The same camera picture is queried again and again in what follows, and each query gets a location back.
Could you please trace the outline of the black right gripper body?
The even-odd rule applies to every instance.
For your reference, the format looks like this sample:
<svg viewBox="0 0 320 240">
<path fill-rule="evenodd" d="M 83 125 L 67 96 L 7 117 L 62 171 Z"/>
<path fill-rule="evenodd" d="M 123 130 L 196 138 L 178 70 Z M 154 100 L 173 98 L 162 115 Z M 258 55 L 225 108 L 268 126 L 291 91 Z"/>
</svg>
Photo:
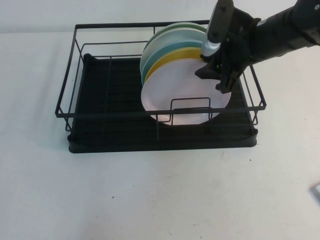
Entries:
<svg viewBox="0 0 320 240">
<path fill-rule="evenodd" d="M 226 40 L 223 43 L 223 62 L 229 76 L 239 76 L 255 63 L 253 38 L 260 18 L 234 8 Z"/>
</svg>

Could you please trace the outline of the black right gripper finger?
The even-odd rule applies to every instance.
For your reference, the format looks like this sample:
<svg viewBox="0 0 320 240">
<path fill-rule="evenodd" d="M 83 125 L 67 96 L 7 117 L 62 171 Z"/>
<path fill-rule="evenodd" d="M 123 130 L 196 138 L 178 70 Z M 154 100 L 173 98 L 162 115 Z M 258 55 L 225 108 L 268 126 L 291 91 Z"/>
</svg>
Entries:
<svg viewBox="0 0 320 240">
<path fill-rule="evenodd" d="M 221 54 L 215 53 L 211 56 L 200 55 L 206 63 L 205 66 L 195 71 L 195 75 L 200 79 L 221 80 Z"/>
<path fill-rule="evenodd" d="M 215 88 L 222 94 L 230 93 L 243 72 L 243 66 L 232 65 L 228 61 L 222 61 L 220 83 L 218 83 Z"/>
</svg>

